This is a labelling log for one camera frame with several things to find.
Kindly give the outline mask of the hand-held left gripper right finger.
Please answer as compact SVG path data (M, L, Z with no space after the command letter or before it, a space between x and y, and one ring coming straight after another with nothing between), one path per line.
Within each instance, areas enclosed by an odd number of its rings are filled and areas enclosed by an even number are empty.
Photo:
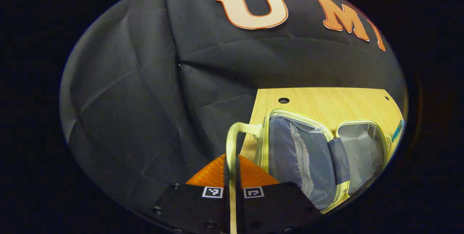
M243 188L245 170L239 160L236 169L238 234L300 234L323 219L295 182Z

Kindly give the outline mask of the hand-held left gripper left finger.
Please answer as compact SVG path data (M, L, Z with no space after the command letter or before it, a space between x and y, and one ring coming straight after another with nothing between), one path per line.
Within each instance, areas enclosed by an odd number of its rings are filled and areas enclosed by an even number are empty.
M154 221L175 234L228 234L228 180L226 156L221 155L186 183L171 183L153 204Z

